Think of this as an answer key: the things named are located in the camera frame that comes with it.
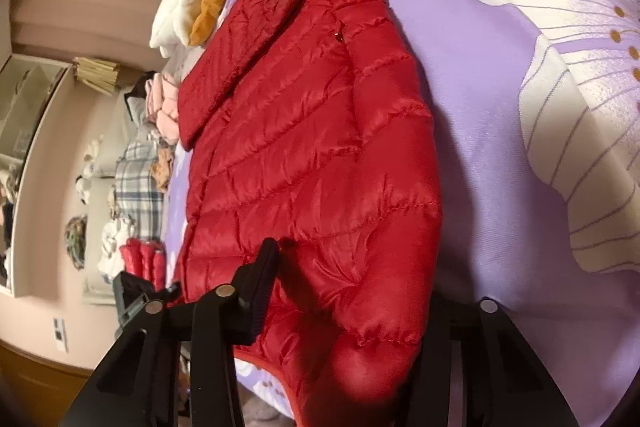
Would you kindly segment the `red puffer down jacket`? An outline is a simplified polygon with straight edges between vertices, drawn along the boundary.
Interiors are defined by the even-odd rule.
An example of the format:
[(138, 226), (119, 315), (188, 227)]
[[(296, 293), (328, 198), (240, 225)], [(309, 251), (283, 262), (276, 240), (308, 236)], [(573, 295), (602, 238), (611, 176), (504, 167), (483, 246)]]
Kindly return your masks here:
[(303, 426), (389, 426), (442, 228), (433, 118), (385, 0), (236, 0), (178, 94), (192, 303), (281, 248), (256, 343)]

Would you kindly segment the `grey plaid garment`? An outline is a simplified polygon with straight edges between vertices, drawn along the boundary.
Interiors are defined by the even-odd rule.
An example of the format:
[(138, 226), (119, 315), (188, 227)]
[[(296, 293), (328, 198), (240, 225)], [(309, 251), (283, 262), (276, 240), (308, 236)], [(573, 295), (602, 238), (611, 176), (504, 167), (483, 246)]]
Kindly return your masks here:
[(157, 158), (154, 142), (131, 142), (115, 167), (117, 207), (122, 216), (134, 221), (142, 241), (159, 241), (162, 235), (164, 195), (151, 172)]

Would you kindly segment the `tan small garment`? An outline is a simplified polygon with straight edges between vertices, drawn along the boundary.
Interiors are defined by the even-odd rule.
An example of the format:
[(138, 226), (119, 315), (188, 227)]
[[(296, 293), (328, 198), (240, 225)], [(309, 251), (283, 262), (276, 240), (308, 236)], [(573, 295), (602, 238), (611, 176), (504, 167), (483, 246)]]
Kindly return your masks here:
[(158, 150), (156, 161), (151, 165), (150, 173), (155, 180), (157, 190), (162, 193), (168, 191), (172, 165), (174, 165), (174, 151), (170, 147), (161, 147)]

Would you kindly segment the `pink garment pile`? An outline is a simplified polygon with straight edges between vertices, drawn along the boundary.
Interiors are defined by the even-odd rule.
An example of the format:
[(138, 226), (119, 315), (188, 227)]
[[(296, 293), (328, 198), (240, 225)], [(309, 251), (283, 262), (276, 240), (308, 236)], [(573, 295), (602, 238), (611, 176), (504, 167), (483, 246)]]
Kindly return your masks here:
[(179, 83), (166, 72), (156, 72), (145, 83), (145, 117), (171, 146), (179, 141)]

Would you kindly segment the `purple floral bed sheet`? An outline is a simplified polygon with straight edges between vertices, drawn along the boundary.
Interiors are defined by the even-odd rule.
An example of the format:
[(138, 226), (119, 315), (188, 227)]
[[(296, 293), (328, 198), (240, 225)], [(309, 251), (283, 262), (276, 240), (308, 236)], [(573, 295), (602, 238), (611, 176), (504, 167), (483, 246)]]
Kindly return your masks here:
[(639, 0), (385, 1), (433, 118), (427, 321), (496, 300), (577, 426), (609, 423), (639, 370)]

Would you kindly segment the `white wall power strip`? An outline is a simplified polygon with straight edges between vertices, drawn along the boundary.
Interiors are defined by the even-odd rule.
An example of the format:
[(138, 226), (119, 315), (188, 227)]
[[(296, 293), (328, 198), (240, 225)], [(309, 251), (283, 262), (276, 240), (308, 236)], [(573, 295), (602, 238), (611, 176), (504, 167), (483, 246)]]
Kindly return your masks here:
[(55, 317), (53, 319), (53, 327), (56, 347), (58, 347), (58, 350), (61, 352), (66, 353), (68, 347), (64, 320), (61, 319), (61, 317)]

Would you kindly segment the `white wall shelf unit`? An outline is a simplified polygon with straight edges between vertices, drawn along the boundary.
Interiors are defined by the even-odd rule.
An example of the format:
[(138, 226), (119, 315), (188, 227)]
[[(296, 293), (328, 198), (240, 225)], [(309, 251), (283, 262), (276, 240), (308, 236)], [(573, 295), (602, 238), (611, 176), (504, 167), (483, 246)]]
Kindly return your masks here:
[(32, 245), (43, 194), (49, 141), (74, 90), (70, 64), (13, 53), (1, 69), (1, 168), (15, 180), (11, 245), (6, 253), (4, 295), (30, 294)]

